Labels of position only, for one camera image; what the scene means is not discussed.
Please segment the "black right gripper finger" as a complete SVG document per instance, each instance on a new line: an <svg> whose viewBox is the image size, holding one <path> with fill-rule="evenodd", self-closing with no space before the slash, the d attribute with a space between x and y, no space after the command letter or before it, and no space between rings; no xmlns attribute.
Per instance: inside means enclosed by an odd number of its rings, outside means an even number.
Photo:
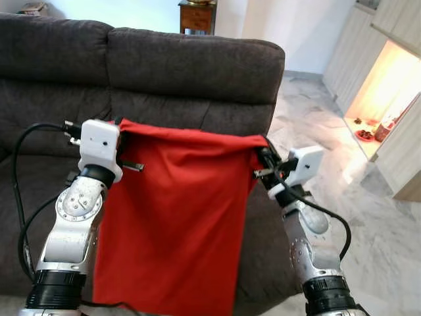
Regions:
<svg viewBox="0 0 421 316"><path fill-rule="evenodd" d="M266 147L261 150L261 163L264 166L280 166L280 156L268 136L263 135Z"/></svg>

